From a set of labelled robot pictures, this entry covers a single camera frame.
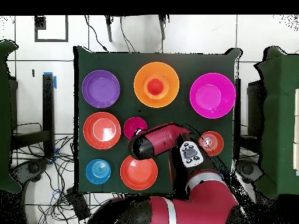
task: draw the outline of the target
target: red plate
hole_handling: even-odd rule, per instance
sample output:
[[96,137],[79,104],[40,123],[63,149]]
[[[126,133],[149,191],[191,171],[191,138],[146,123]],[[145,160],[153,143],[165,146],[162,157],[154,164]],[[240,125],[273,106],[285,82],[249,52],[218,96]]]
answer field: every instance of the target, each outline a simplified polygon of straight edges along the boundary
[[145,190],[156,181],[158,168],[153,159],[135,160],[128,156],[121,164],[120,177],[133,190]]
[[95,149],[109,149],[120,138],[119,121],[110,113],[94,113],[85,121],[83,135],[91,147]]

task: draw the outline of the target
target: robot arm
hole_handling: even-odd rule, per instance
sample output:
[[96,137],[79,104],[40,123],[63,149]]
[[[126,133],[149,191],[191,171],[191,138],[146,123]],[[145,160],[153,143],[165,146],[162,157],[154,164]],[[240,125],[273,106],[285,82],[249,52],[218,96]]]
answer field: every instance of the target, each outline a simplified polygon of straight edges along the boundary
[[[150,159],[169,151],[175,198],[149,197],[110,202],[89,224],[226,224],[237,206],[234,196],[189,130],[174,123],[139,131],[128,143],[135,159]],[[108,208],[114,214],[107,213]]]

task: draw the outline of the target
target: small pink bowl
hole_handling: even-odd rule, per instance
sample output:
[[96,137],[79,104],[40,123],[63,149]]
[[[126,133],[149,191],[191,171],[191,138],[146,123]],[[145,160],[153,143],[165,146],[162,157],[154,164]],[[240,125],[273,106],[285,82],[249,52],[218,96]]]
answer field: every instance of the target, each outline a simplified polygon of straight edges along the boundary
[[190,89],[193,109],[205,118],[220,118],[235,104],[236,91],[224,75],[208,73],[195,80]]
[[147,129],[147,123],[140,117],[129,118],[124,123],[124,135],[131,139],[137,129]]

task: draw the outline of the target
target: white tile floor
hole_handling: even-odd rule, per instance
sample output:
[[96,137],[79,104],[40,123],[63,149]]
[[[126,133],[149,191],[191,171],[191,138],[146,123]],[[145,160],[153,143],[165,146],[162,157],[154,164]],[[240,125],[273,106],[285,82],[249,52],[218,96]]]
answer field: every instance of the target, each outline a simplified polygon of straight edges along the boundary
[[[39,38],[63,39],[65,17],[46,17],[47,29],[39,30]],[[111,25],[113,39],[111,43],[108,41],[104,16],[89,16],[89,23],[96,30],[98,40],[109,51],[127,51],[119,17],[115,17]],[[33,16],[0,16],[0,39],[13,40],[19,46],[15,53],[8,56],[7,61],[11,75],[16,76],[19,82],[18,123],[42,123],[41,75],[43,72],[52,72],[57,77],[57,88],[54,89],[56,139],[73,134],[72,47],[84,46],[91,51],[103,51],[96,41],[93,30],[86,25],[83,15],[68,16],[68,24],[69,42],[35,43]],[[249,82],[259,79],[259,74],[253,65],[262,60],[263,50],[267,46],[280,46],[287,53],[299,50],[298,26],[297,19],[287,15],[170,15],[170,23],[167,22],[165,28],[164,52],[221,54],[232,47],[242,49],[243,56],[239,64],[239,77],[242,83],[241,122],[247,125],[246,88]],[[122,27],[136,51],[154,53],[161,49],[158,15],[124,17]],[[35,71],[35,77],[32,76],[32,69]],[[38,125],[19,128],[22,132],[33,130],[38,130]],[[246,132],[246,128],[242,127],[242,133],[246,134]],[[71,154],[69,146],[63,148],[63,152]],[[21,159],[24,158],[22,154],[18,154],[18,158],[19,163],[25,161]],[[70,163],[67,168],[72,170],[73,165]],[[46,171],[56,187],[55,168],[53,165],[48,165]],[[64,172],[67,188],[74,182],[73,174],[71,171]],[[246,188],[250,194],[253,193],[250,187]],[[37,205],[43,205],[46,210],[52,193],[46,174],[43,174],[42,179],[36,184],[30,183],[26,193],[26,213],[29,224],[38,223],[41,213]],[[95,197],[91,195],[88,197],[88,203],[93,208],[98,205],[98,202],[111,197],[111,194],[96,194]]]

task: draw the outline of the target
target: green fabric panel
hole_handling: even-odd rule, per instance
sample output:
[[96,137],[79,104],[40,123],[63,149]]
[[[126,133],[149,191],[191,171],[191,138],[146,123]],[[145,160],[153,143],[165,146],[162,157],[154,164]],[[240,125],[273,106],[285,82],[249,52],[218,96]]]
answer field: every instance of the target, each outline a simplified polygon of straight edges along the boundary
[[[156,182],[147,190],[134,191],[126,187],[120,177],[120,166],[129,155],[128,139],[123,134],[123,125],[130,117],[143,118],[149,128],[169,121],[188,123],[201,133],[217,131],[224,139],[224,149],[219,157],[231,170],[232,158],[232,110],[219,119],[206,119],[198,115],[191,107],[189,90],[192,83],[201,75],[217,72],[234,82],[234,65],[240,55],[239,49],[232,49],[227,55],[203,54],[142,54],[89,52],[78,47],[79,54],[79,191],[113,192],[113,193],[172,193],[168,152],[155,157],[158,166]],[[178,74],[180,89],[176,99],[166,107],[150,108],[143,105],[136,97],[133,82],[138,70],[149,62],[164,62]],[[120,82],[120,96],[114,105],[98,109],[90,106],[84,99],[81,86],[88,73],[104,69],[113,73]],[[108,150],[97,150],[89,146],[83,136],[85,120],[93,113],[107,111],[120,122],[121,137],[114,147]],[[94,159],[107,160],[111,166],[111,177],[102,185],[94,185],[85,176],[86,165]]]
[[16,48],[11,41],[0,41],[0,130],[2,131],[0,138],[0,189],[10,193],[21,191],[20,184],[9,175],[12,117],[6,58]]
[[258,65],[262,71],[267,98],[264,102],[265,128],[262,135],[261,167],[270,177],[257,182],[268,196],[299,194],[299,177],[293,169],[295,89],[299,88],[299,56],[282,54],[276,47]]

